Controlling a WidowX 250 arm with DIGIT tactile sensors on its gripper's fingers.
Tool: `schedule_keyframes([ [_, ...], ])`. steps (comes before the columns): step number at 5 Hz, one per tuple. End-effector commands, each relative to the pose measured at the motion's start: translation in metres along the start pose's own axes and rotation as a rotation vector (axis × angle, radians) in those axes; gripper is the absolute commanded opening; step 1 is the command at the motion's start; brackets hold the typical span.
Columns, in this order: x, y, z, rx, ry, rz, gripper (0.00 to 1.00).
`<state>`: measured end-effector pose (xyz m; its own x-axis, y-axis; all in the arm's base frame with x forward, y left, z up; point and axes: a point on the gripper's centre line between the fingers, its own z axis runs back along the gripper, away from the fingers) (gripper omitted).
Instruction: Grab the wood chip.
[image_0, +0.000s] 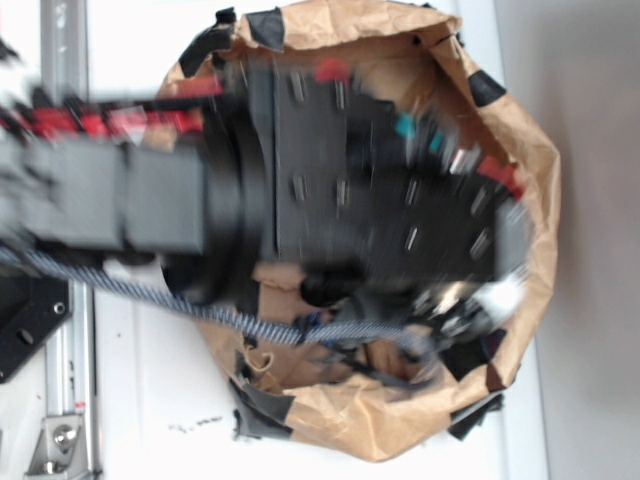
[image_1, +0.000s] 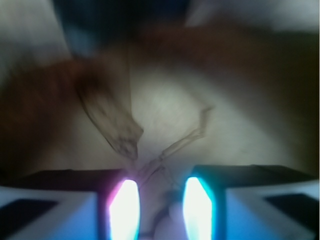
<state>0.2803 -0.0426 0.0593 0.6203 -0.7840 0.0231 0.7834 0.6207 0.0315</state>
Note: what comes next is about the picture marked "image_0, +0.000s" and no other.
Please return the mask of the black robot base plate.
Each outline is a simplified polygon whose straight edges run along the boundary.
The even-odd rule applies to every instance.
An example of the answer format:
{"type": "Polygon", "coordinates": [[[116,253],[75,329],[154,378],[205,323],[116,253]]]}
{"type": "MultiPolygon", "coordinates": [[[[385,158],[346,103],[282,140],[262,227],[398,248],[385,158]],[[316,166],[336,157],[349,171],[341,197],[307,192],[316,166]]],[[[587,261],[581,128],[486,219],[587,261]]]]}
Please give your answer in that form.
{"type": "Polygon", "coordinates": [[[11,381],[70,315],[68,282],[1,278],[1,383],[11,381]]]}

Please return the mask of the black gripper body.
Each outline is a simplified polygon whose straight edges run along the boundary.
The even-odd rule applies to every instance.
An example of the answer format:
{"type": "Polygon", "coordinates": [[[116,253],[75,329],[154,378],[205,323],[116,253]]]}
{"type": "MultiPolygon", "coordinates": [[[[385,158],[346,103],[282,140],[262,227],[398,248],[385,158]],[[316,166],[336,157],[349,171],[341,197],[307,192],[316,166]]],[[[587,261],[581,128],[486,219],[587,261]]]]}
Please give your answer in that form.
{"type": "Polygon", "coordinates": [[[272,264],[306,300],[362,291],[518,304],[529,232],[513,173],[459,95],[416,111],[348,66],[272,65],[272,264]]]}

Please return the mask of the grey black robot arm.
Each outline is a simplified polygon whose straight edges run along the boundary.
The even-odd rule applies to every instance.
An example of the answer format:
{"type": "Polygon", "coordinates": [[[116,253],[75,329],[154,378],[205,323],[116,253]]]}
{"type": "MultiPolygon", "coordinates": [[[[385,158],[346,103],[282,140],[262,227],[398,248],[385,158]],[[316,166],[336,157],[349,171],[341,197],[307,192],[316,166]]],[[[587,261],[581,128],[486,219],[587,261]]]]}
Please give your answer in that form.
{"type": "Polygon", "coordinates": [[[512,172],[345,73],[252,64],[175,98],[1,113],[1,239],[75,265],[161,260],[193,303],[279,266],[304,301],[503,315],[528,239],[512,172]]]}

